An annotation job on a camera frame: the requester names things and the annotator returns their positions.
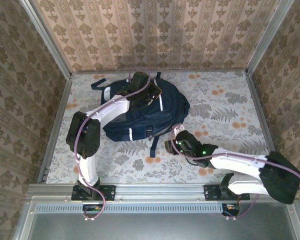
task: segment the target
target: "table surface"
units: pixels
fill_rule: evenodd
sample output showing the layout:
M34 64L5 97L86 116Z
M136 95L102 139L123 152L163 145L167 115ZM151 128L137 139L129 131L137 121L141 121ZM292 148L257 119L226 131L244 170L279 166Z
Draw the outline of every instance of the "table surface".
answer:
M63 115L46 183L75 183L78 169L66 137L75 112L87 112L100 105L101 91L90 85L107 79L102 86L126 79L128 74L72 75L71 92ZM202 143L240 153L267 154L267 146L244 72L163 72L161 78L177 86L190 103L185 128ZM160 137L156 158L150 158L152 140L114 142L101 131L95 154L97 172L103 184L216 183L228 170L201 168L181 156L166 152Z

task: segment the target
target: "backpack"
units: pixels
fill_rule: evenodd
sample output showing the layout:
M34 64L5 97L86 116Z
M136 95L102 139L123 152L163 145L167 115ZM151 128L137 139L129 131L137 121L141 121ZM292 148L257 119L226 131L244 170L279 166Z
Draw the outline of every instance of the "backpack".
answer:
M141 109L129 109L103 127L108 138L115 142L153 138L150 157L156 156L159 137L170 132L175 124L182 124L189 112L189 102L172 83L160 78L161 72L151 81L162 90L162 94L150 105ZM102 90L101 104L110 100L129 80L115 81L106 87L97 87L103 78L93 83L93 90Z

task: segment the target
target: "damask wallpaper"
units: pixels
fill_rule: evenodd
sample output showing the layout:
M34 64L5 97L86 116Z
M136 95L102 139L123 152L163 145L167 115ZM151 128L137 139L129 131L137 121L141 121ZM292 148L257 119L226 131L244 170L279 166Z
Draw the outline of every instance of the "damask wallpaper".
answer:
M32 0L72 72L245 69L278 0Z
M294 1L253 79L276 149L300 170L300 0Z
M37 180L65 79L17 0L0 0L0 240Z

